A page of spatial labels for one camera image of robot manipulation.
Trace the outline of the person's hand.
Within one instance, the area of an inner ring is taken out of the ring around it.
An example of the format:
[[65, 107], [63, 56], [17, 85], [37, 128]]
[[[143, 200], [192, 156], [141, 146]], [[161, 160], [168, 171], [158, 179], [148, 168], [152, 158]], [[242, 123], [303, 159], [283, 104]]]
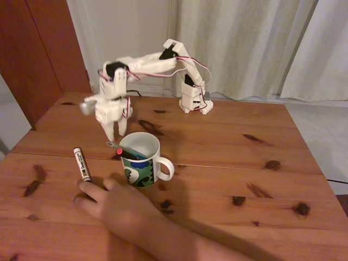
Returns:
[[100, 221], [113, 234], [136, 245], [158, 243], [169, 237], [175, 226], [134, 187], [112, 178], [103, 180], [104, 188], [79, 182], [78, 188], [91, 199], [75, 197], [76, 206]]

